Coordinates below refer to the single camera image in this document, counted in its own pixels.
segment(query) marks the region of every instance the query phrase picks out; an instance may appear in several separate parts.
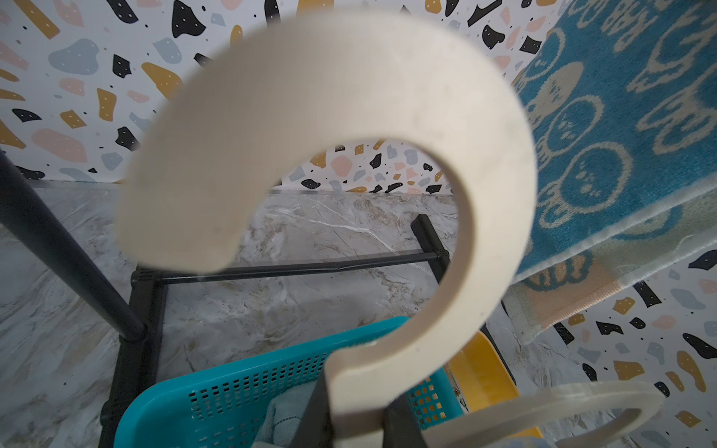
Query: black metal pole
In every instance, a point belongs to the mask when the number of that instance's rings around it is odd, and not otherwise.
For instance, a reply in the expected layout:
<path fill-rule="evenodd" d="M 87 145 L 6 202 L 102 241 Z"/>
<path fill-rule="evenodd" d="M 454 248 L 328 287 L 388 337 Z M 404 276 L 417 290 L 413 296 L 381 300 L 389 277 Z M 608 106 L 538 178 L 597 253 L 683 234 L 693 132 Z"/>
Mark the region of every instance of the black metal pole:
<path fill-rule="evenodd" d="M 123 338 L 130 342 L 144 338 L 145 324 L 3 153 L 0 153 L 0 223 Z"/>
<path fill-rule="evenodd" d="M 283 277 L 287 275 L 328 274 L 331 272 L 353 271 L 372 267 L 394 266 L 396 264 L 432 262 L 441 256 L 441 252 L 419 252 L 417 254 L 388 255 L 385 257 L 356 260 L 348 259 L 340 262 L 230 267 L 229 269 L 206 275 L 186 272 L 162 272 L 162 282 L 165 285 L 172 285 L 175 283 L 218 282 L 222 280 L 244 280 L 248 278 Z"/>
<path fill-rule="evenodd" d="M 114 446 L 122 415 L 132 401 L 157 379 L 168 286 L 160 280 L 160 272 L 141 267 L 137 267 L 135 272 L 137 281 L 132 286 L 130 308 L 147 322 L 147 336 L 140 343 L 129 343 L 120 338 L 110 397 L 100 412 L 102 433 L 99 448 Z"/>
<path fill-rule="evenodd" d="M 433 228 L 433 224 L 431 224 L 428 215 L 421 213 L 416 216 L 416 219 L 411 223 L 411 230 L 413 234 L 416 235 L 418 244 L 421 245 L 423 252 L 435 251 L 441 255 L 435 261 L 428 262 L 428 265 L 433 271 L 433 276 L 436 277 L 436 281 L 441 283 L 450 264 L 450 257 L 448 251 L 443 247 L 436 230 Z"/>

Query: patterned towel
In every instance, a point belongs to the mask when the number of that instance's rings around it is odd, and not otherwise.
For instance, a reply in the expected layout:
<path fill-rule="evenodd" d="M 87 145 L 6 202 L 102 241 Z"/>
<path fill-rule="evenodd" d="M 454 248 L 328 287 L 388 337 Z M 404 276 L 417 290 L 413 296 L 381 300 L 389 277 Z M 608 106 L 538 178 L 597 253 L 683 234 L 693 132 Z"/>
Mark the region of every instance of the patterned towel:
<path fill-rule="evenodd" d="M 522 343 L 717 242 L 716 36 L 714 1 L 575 0 L 513 82 L 539 170 Z"/>

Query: terrazzo wallpaper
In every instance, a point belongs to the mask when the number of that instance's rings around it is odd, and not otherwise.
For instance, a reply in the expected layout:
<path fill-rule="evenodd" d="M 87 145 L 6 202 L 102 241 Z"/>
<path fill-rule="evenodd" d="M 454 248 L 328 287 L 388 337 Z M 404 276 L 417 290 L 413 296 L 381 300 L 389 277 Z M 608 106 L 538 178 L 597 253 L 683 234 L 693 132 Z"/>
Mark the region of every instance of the terrazzo wallpaper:
<path fill-rule="evenodd" d="M 556 325 L 592 381 L 650 382 L 642 448 L 717 447 L 717 245 Z"/>
<path fill-rule="evenodd" d="M 30 179 L 121 181 L 153 118 L 192 74 L 269 23 L 316 8 L 411 14 L 474 42 L 511 81 L 568 3 L 6 0 L 0 4 L 0 146 Z M 450 192 L 441 168 L 405 142 L 376 136 L 324 149 L 287 173 L 282 188 Z M 238 176 L 242 169 L 250 168 L 238 166 Z"/>

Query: black metal rack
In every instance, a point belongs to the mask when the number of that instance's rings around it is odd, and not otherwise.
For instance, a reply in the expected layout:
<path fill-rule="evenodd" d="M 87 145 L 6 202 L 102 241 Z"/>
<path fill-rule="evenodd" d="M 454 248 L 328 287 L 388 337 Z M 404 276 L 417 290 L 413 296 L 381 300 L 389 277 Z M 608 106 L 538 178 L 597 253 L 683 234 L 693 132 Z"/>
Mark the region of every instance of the black metal rack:
<path fill-rule="evenodd" d="M 436 281 L 440 282 L 450 263 L 448 251 L 430 219 L 420 214 L 411 223 L 411 230 L 422 249 L 419 253 L 336 262 L 231 267 L 210 275 L 163 272 L 137 266 L 131 277 L 132 293 L 128 304 L 3 153 L 0 153 L 0 223 L 120 335 L 110 396 L 100 414 L 100 448 L 114 445 L 117 425 L 125 410 L 156 381 L 168 285 L 343 272 L 415 262 L 428 262 Z M 488 329 L 483 326 L 481 330 L 495 346 Z"/>

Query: marble floor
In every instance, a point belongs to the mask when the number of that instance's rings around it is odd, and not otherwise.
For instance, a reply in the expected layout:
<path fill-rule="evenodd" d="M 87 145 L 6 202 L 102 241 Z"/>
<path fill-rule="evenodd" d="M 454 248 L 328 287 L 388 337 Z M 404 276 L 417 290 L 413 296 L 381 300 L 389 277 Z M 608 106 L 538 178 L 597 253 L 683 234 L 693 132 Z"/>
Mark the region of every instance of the marble floor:
<path fill-rule="evenodd" d="M 116 189 L 40 188 L 50 209 L 127 298 L 132 260 L 113 242 Z M 300 262 L 419 249 L 410 229 L 426 213 L 449 251 L 450 196 L 269 194 L 236 265 Z M 95 447 L 118 350 L 116 333 L 0 227 L 0 448 Z M 288 347 L 397 315 L 436 289 L 427 263 L 332 275 L 172 285 L 158 380 Z M 557 332 L 518 344 L 498 308 L 488 328 L 522 394 L 587 381 Z M 543 427 L 547 439 L 611 418 L 595 413 Z M 625 438 L 612 446 L 634 446 Z"/>

